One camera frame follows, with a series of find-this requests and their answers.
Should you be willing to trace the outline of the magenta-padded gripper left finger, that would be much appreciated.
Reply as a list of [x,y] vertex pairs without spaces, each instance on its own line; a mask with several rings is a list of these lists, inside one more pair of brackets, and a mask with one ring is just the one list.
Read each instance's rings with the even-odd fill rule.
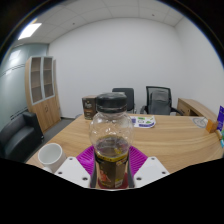
[[96,186],[94,147],[90,146],[77,157],[68,157],[55,174],[84,188]]

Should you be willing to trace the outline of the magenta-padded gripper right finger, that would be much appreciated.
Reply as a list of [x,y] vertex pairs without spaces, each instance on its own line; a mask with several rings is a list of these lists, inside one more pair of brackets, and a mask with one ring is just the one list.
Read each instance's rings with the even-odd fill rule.
[[155,157],[148,157],[137,148],[129,149],[128,184],[140,188],[169,175],[168,170]]

